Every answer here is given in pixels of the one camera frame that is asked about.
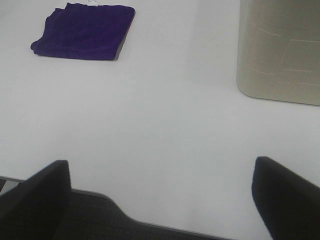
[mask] white tabletop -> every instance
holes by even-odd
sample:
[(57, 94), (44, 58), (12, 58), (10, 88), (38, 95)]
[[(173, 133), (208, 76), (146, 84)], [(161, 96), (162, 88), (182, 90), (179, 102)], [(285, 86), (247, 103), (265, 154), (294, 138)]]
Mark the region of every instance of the white tabletop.
[(136, 220), (270, 240), (251, 195), (255, 159), (319, 186), (320, 108), (237, 89), (237, 0), (100, 4), (136, 9), (117, 61), (33, 54), (66, 2), (2, 0), (0, 175), (25, 179), (66, 159), (73, 188)]

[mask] purple cloth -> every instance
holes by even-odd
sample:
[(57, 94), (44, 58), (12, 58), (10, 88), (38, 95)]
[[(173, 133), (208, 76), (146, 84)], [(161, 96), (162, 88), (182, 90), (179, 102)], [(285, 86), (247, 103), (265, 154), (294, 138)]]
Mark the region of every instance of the purple cloth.
[(129, 6), (67, 3), (47, 17), (43, 36), (31, 49), (49, 57), (114, 60), (134, 15)]

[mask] beige container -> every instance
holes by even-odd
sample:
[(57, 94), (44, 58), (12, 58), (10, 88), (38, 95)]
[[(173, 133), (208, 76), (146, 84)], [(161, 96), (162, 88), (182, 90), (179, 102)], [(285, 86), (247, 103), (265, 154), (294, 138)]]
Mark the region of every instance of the beige container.
[(320, 0), (241, 0), (237, 86), (320, 105)]

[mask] folded purple towel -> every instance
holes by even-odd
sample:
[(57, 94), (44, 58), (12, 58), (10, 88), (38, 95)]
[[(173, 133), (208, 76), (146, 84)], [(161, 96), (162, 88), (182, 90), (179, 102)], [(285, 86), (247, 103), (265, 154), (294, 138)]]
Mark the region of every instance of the folded purple towel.
[(134, 15), (128, 6), (67, 3), (47, 17), (43, 36), (31, 49), (49, 57), (114, 60)]

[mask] small tag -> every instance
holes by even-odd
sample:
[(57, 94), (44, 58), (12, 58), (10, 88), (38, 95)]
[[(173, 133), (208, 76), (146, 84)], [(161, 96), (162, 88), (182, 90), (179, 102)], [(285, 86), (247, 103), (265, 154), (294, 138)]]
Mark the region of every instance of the small tag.
[(88, 0), (88, 6), (98, 6), (99, 3), (98, 3), (98, 0)]

